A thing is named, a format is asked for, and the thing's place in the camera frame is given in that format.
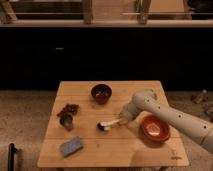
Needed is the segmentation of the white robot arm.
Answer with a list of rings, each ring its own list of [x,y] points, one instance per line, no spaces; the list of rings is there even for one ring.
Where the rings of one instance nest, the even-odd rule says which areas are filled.
[[[127,121],[133,121],[143,111],[156,115],[213,154],[213,123],[160,104],[152,89],[135,92],[131,100],[123,106],[120,116]]]

